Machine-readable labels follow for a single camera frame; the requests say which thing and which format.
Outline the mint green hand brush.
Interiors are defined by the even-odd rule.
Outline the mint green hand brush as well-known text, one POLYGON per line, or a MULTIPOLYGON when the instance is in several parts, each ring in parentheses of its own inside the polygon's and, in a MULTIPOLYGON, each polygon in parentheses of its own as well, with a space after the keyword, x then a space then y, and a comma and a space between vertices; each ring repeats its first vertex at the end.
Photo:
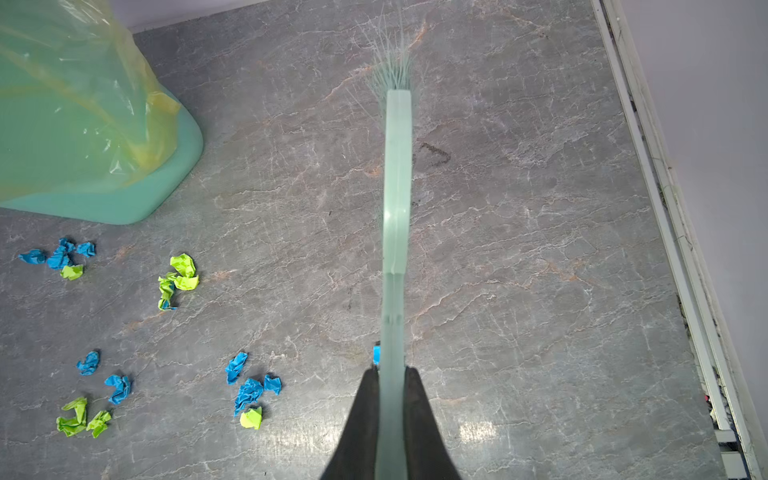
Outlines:
POLYGON ((404 33, 379 26, 372 41, 371 88, 384 122, 382 309, 376 479, 408 477, 404 434, 405 274, 411 215, 413 156, 412 63, 404 33))

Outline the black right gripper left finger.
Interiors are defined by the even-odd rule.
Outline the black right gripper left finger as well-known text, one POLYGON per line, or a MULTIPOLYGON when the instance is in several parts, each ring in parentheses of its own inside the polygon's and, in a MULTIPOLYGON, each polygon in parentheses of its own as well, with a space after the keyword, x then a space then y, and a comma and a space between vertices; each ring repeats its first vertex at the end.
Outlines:
POLYGON ((367 369, 338 445, 321 479, 374 479, 380 412, 379 375, 367 369))

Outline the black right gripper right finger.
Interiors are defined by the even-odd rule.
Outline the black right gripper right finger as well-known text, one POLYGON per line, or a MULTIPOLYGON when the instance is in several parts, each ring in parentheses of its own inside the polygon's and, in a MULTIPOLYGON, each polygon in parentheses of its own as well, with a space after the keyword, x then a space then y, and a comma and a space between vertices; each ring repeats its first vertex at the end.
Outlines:
POLYGON ((405 369, 404 444, 409 479, 459 480, 460 475, 444 445, 421 376, 405 369))

